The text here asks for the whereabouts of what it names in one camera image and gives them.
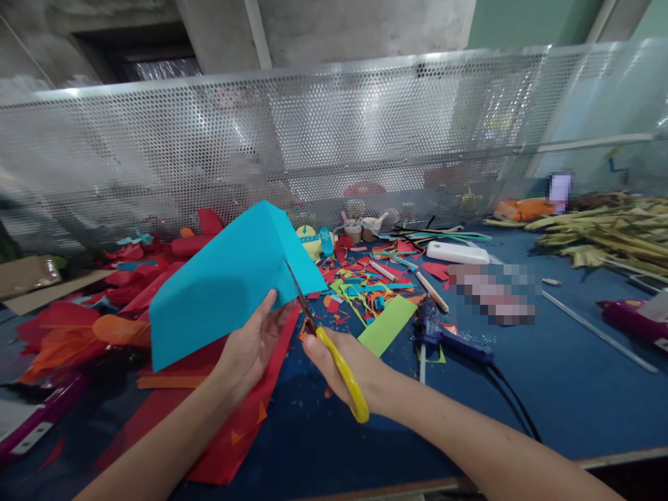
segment metal mesh fence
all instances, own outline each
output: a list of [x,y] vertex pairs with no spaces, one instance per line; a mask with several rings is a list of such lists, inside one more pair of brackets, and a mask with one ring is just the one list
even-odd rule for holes
[[668,67],[666,48],[460,51],[8,98],[0,217],[25,251],[64,255],[134,228],[198,230],[201,207],[228,223],[259,200],[330,228],[346,208],[389,210],[388,224],[471,221],[504,181],[536,171],[537,145],[597,137],[559,132],[583,99],[615,96],[587,88],[651,86],[650,111],[622,106],[616,133],[660,132],[668,79],[642,61]]

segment white power bank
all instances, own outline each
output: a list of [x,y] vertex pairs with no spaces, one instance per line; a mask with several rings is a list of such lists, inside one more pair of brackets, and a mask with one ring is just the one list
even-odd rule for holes
[[460,264],[489,264],[489,254],[481,248],[430,241],[427,257]]

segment blue cardstock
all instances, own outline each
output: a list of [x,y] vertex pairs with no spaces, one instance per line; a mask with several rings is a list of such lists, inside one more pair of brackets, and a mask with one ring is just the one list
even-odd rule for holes
[[153,370],[242,327],[270,289],[274,309],[325,290],[286,213],[260,202],[236,218],[160,288],[150,306]]

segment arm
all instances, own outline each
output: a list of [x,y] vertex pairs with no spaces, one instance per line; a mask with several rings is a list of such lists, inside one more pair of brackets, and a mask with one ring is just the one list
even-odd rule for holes
[[[621,500],[612,489],[544,445],[449,399],[382,363],[348,334],[327,330],[373,413],[442,450],[490,500]],[[331,388],[351,402],[327,349],[309,336],[304,350]],[[326,396],[331,395],[328,388]]]
[[172,493],[223,423],[262,377],[290,307],[269,313],[270,291],[246,325],[231,333],[204,383],[90,483],[76,501],[161,501]]

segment forearm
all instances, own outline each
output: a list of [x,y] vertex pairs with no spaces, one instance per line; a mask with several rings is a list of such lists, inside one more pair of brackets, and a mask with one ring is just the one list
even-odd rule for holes
[[395,373],[383,413],[441,449],[490,500],[614,500],[614,491],[512,428]]
[[76,501],[165,500],[243,399],[220,381],[209,377]]

